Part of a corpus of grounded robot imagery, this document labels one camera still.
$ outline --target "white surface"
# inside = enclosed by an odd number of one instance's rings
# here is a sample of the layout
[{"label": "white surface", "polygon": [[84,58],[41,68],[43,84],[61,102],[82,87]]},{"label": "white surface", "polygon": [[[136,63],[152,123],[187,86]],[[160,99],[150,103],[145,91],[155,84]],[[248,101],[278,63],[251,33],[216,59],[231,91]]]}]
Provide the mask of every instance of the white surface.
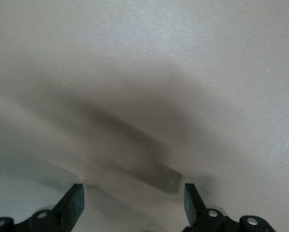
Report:
[{"label": "white surface", "polygon": [[91,105],[163,144],[181,189],[289,232],[289,0],[0,1],[0,216],[84,182],[75,232],[182,231],[182,191],[101,165],[151,172]]}]

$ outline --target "white ceiling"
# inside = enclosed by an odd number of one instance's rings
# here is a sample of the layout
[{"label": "white ceiling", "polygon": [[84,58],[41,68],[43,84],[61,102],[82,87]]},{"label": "white ceiling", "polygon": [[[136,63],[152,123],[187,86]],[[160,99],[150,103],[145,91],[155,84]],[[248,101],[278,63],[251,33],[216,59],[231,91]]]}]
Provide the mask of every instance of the white ceiling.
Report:
[{"label": "white ceiling", "polygon": [[289,0],[0,1],[0,217],[76,182],[75,232],[182,231],[185,182],[289,232]]}]

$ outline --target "white wall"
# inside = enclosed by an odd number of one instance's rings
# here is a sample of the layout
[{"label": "white wall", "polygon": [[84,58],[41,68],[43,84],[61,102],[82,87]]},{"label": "white wall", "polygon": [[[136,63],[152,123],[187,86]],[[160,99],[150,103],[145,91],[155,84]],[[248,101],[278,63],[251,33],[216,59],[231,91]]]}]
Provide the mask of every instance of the white wall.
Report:
[{"label": "white wall", "polygon": [[184,182],[289,232],[289,0],[0,1],[0,216],[74,182],[75,232],[181,231]]}]

